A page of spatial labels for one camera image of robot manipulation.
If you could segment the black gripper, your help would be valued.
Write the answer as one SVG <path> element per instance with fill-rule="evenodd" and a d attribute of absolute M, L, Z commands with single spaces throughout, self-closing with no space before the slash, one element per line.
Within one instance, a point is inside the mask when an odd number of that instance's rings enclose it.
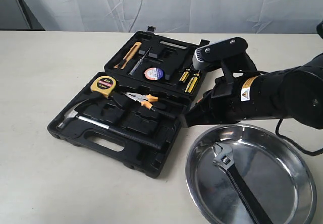
<path fill-rule="evenodd" d="M 224 77 L 220 77 L 213 89 L 203 93 L 194 107 L 181 114 L 182 127 L 235 124 L 244 119 L 259 117 L 262 105 L 260 80 L 259 72 L 243 74 L 234 79 L 230 93 L 226 94 L 222 90 L 227 83 Z"/>

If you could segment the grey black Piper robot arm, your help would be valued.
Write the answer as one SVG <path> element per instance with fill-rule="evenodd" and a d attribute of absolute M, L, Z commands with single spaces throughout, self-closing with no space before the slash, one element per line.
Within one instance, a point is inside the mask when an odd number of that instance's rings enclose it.
<path fill-rule="evenodd" d="M 247 54 L 247 41 L 234 37 L 195 50 L 196 70 L 221 69 L 214 88 L 179 116 L 184 127 L 235 124 L 244 120 L 293 118 L 322 128 L 322 55 L 285 70 L 259 71 Z"/>

